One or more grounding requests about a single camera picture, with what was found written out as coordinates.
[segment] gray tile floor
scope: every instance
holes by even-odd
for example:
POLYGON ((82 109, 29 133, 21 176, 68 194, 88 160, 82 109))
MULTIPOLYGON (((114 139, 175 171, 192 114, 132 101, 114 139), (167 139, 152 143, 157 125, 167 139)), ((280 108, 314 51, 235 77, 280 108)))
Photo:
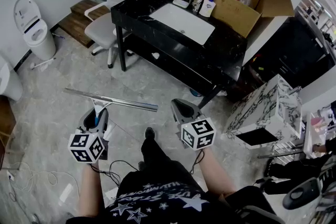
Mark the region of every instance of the gray tile floor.
MULTIPOLYGON (((56 39, 57 59, 42 71, 30 70, 31 62, 40 62, 34 55, 20 67, 18 74, 24 87, 23 97, 17 103, 11 103, 17 124, 11 143, 11 149, 24 150, 23 162, 27 163, 36 174, 31 175, 26 164, 21 164, 20 171, 14 173, 15 184, 24 190, 16 190, 17 199, 28 215, 35 213, 43 223, 64 223, 66 213, 77 215, 78 194, 76 183, 67 174, 57 174, 55 179, 40 171, 70 173, 81 183, 83 165, 76 163, 67 150, 69 135, 74 132, 81 116, 88 111, 91 101, 62 93, 64 87, 81 91, 107 95, 120 99, 147 102, 159 105, 157 113, 111 105, 108 107, 110 123, 113 124, 109 143, 109 159, 101 162, 101 169, 108 169, 116 159, 123 159, 137 166, 141 161, 140 152, 143 132, 146 127, 153 127, 158 133, 159 144, 167 155, 180 161, 190 169, 195 153, 183 149, 174 134, 176 126, 170 110, 170 101, 183 98, 194 103, 200 101, 193 97, 189 89, 176 79, 147 63, 142 59, 127 59, 128 71, 122 72, 119 58, 114 68, 107 68, 107 52, 92 56, 91 49, 86 49, 62 30, 56 33, 65 36, 65 40, 56 39), (68 184, 73 186, 65 202, 60 195, 68 184)), ((260 178, 265 161, 256 157, 260 151, 249 151, 221 134, 229 116, 232 104, 224 97, 214 98, 203 112, 210 116, 216 125, 218 134, 213 151, 228 171, 239 188, 253 184, 260 178)), ((131 168, 125 164, 114 164, 113 170, 124 177, 131 168)), ((195 179, 204 186, 199 167, 195 170, 195 179)), ((106 176, 101 176, 102 188, 106 192, 115 188, 115 184, 106 176)), ((17 204, 9 198, 10 185, 6 172, 0 172, 0 222, 27 223, 27 219, 17 204)), ((286 211, 281 206, 283 196, 268 196, 276 213, 286 223, 308 223, 314 204, 309 204, 294 211, 286 211)), ((110 203, 105 197, 106 205, 110 203)))

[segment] white bottle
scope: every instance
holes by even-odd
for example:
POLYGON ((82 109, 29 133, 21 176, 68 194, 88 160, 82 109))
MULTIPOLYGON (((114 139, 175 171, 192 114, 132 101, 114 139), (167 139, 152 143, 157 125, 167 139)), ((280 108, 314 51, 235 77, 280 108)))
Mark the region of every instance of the white bottle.
POLYGON ((215 6, 215 0, 204 0, 202 8, 200 10, 200 14, 204 17, 210 17, 211 12, 215 8, 215 6))

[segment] box flap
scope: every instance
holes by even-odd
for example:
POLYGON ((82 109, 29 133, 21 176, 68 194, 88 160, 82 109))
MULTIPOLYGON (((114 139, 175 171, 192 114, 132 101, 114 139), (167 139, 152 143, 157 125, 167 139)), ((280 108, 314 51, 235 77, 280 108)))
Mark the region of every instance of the box flap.
POLYGON ((256 11, 262 17, 295 15, 291 0, 260 0, 256 11))

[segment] wooden stair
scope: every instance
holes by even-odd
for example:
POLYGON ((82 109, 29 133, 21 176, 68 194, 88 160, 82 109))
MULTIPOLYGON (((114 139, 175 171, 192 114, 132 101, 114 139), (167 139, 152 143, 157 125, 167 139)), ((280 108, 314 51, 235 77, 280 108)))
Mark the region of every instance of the wooden stair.
MULTIPOLYGON (((72 6, 70 8, 71 13, 58 23, 61 29, 86 48, 89 48, 95 42, 84 33, 85 28, 91 23, 91 20, 84 15, 84 12, 96 5, 97 3, 91 0, 82 0, 72 6)), ((95 20, 108 12, 110 12, 109 9, 102 6, 90 12, 89 16, 95 20)))

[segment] black marble desk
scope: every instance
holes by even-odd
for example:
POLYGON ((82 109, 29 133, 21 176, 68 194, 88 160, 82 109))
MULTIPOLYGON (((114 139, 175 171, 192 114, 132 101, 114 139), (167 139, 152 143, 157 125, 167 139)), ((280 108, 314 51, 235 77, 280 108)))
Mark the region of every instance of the black marble desk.
POLYGON ((172 0, 126 0, 111 8, 116 26, 121 69, 126 71, 124 53, 132 50, 204 96, 202 108, 221 89, 238 80, 247 41, 214 18, 199 18, 215 26, 202 46, 178 31, 149 17, 172 0), (132 33, 123 40, 122 28, 132 33), (153 53, 159 53, 155 59, 153 53))

